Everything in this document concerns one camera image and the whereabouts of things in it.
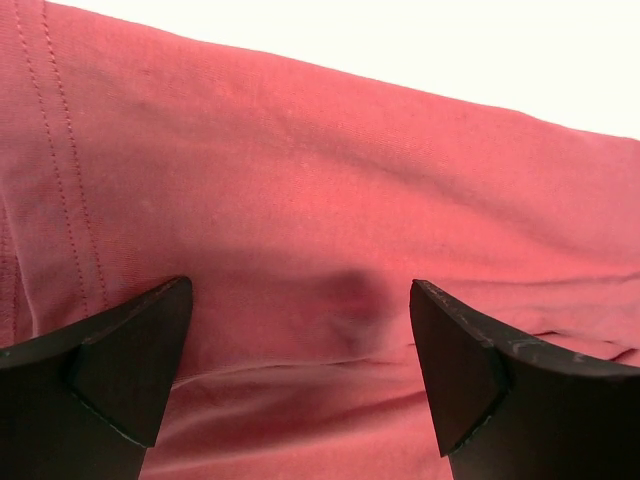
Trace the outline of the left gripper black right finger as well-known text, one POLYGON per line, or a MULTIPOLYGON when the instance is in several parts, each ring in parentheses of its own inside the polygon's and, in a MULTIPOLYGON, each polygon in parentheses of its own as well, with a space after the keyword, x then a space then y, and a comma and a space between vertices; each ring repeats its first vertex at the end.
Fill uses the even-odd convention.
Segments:
POLYGON ((638 478, 637 368, 555 346, 425 280, 411 286, 410 318, 454 478, 638 478))

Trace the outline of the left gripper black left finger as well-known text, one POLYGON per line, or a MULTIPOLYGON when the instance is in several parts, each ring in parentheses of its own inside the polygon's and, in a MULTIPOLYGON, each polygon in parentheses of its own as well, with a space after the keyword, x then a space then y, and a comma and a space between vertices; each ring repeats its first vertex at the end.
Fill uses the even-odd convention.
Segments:
POLYGON ((192 308, 192 283, 178 277, 2 349, 2 478, 138 478, 159 435, 192 308))

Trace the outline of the dusty red t-shirt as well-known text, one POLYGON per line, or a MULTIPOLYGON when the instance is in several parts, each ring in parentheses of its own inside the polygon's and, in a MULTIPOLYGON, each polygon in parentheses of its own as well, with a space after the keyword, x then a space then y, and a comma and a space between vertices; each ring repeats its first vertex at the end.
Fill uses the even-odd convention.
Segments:
POLYGON ((639 144, 46 1, 1 5, 1 342, 185 275, 146 479, 447 479, 416 279, 639 362, 639 144))

